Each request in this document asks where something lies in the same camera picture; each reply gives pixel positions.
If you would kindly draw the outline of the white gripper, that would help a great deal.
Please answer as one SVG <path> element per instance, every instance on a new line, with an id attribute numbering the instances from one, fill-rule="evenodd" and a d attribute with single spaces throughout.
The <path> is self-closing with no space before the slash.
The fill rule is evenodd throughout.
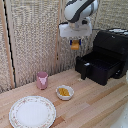
<path id="1" fill-rule="evenodd" d="M 60 36 L 61 37 L 84 37 L 89 36 L 92 33 L 91 24 L 84 24 L 79 28 L 72 28 L 69 23 L 59 25 Z"/>

